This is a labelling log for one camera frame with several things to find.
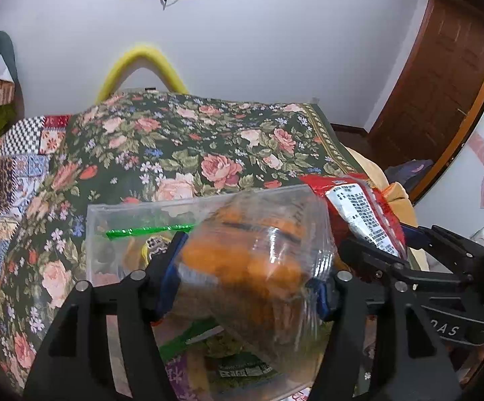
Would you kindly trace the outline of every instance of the metal screw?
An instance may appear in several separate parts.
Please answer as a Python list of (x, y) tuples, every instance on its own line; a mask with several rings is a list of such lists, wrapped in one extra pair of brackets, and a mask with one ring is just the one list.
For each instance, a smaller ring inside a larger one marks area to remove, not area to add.
[(405, 282), (402, 282), (401, 280), (396, 282), (394, 284), (394, 287), (396, 288), (397, 291), (400, 291), (400, 292), (406, 292), (407, 291), (407, 284)]
[(131, 279), (132, 280), (142, 280), (145, 277), (145, 271), (144, 270), (134, 270), (131, 273)]
[(343, 282), (349, 282), (353, 278), (352, 273), (347, 271), (338, 272), (337, 277), (339, 278), (339, 280), (342, 280)]
[(75, 285), (75, 289), (80, 292), (86, 291), (90, 287), (90, 283), (86, 280), (81, 280)]

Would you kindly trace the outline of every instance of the red snack package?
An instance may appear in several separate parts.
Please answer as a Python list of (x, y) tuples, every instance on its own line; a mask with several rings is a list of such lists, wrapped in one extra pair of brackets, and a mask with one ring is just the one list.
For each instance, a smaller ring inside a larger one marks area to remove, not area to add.
[(326, 199), (337, 246), (348, 235), (349, 229), (356, 237), (366, 239), (378, 249), (407, 259), (400, 221), (377, 188), (370, 188), (364, 179), (350, 175), (305, 175), (300, 179), (316, 195)]

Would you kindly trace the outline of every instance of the baseboard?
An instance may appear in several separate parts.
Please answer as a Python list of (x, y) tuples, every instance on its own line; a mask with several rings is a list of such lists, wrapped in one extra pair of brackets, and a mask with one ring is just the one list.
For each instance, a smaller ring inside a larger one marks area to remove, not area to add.
[(366, 129), (360, 128), (360, 127), (350, 127), (349, 125), (341, 125), (340, 123), (332, 123), (331, 128), (333, 128), (334, 131), (351, 132), (353, 134), (360, 134), (363, 137), (368, 136)]

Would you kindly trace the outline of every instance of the brown wooden door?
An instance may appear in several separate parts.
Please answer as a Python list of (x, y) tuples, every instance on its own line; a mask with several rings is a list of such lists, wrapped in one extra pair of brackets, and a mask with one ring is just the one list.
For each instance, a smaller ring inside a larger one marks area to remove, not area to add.
[(413, 159), (436, 162), (484, 81), (484, 17), (455, 0), (430, 0), (428, 10), (416, 53), (370, 131), (383, 169)]

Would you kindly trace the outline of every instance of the yellow foam tube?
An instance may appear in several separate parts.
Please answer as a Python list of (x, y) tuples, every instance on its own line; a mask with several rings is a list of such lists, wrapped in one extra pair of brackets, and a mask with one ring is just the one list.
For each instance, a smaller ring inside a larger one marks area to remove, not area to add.
[(110, 73), (106, 77), (103, 87), (99, 92), (99, 95), (97, 95), (98, 103), (110, 97), (116, 87), (117, 81), (121, 78), (121, 75), (123, 74), (125, 68), (127, 68), (138, 58), (146, 58), (157, 67), (160, 72), (162, 81), (170, 90), (170, 92), (188, 93), (187, 88), (185, 87), (175, 70), (172, 68), (168, 60), (166, 60), (166, 58), (158, 49), (145, 45), (139, 45), (126, 52), (110, 70)]

